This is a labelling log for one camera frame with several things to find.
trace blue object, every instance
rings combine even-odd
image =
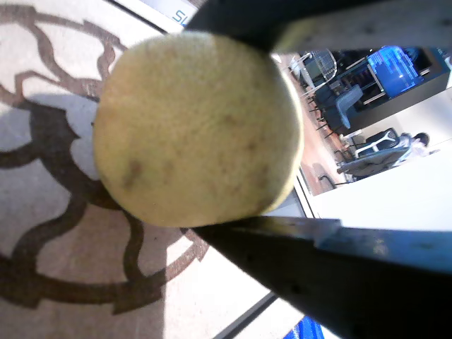
[[[323,339],[320,325],[305,316],[284,339]]]
[[[389,97],[396,97],[424,80],[399,46],[385,46],[369,55],[367,61]]]
[[[362,97],[362,90],[359,85],[354,85],[347,92],[342,93],[336,99],[336,108],[338,109],[342,125],[350,129],[350,120],[348,119],[348,110]]]

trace person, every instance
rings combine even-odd
[[[400,142],[396,148],[408,147],[408,151],[402,155],[399,160],[395,162],[394,167],[400,166],[407,161],[417,159],[419,157],[426,157],[430,154],[427,149],[430,142],[430,137],[427,133],[418,133],[413,138],[409,133],[403,133],[400,136]]]

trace white shirt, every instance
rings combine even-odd
[[[425,145],[419,139],[412,138],[409,134],[400,136],[400,142],[396,148],[409,147],[407,152],[402,155],[393,166],[400,166],[401,164],[417,159],[419,157],[426,157],[430,154]]]

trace blue screen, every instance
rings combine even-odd
[[[368,56],[367,61],[389,97],[395,97],[424,80],[409,56],[398,46],[383,47]]]

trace beige carpet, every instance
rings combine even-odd
[[[103,0],[2,1],[0,338],[212,338],[268,292],[192,231],[131,217],[98,181],[102,84],[159,34]],[[301,317],[277,302],[240,338],[281,338]]]

